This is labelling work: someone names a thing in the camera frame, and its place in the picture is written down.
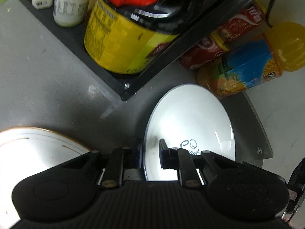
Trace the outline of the white plate with blue logo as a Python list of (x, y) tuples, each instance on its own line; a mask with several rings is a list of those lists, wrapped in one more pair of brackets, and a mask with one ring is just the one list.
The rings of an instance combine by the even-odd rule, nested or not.
[(177, 180), (175, 170), (164, 170), (159, 159), (159, 139), (168, 148), (191, 155), (214, 152), (235, 160), (232, 123), (221, 102), (207, 89), (184, 84), (168, 91), (149, 118), (144, 136), (144, 173), (148, 181)]

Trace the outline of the white bowl with gold rim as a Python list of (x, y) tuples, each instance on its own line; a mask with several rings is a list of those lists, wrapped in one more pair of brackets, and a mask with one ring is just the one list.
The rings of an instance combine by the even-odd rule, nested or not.
[(76, 140), (46, 129), (1, 131), (1, 228), (11, 228), (20, 219), (11, 194), (21, 180), (87, 152)]

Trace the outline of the orange juice bottle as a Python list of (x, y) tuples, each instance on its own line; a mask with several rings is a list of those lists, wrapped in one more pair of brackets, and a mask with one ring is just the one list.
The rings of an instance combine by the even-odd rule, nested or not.
[(197, 83), (223, 98), (303, 67), (304, 26), (282, 22), (203, 65), (197, 73)]

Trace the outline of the white label seasoning jar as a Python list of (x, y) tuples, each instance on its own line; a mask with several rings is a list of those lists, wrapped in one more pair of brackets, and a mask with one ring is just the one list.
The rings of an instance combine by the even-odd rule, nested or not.
[(87, 13), (89, 0), (54, 0), (53, 18), (61, 27), (80, 24)]

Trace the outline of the red drink can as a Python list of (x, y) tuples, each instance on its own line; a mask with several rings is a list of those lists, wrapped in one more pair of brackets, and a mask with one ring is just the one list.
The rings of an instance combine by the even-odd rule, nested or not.
[(184, 53), (181, 65), (194, 70), (228, 52), (230, 44), (265, 21), (266, 12), (261, 3), (253, 2)]

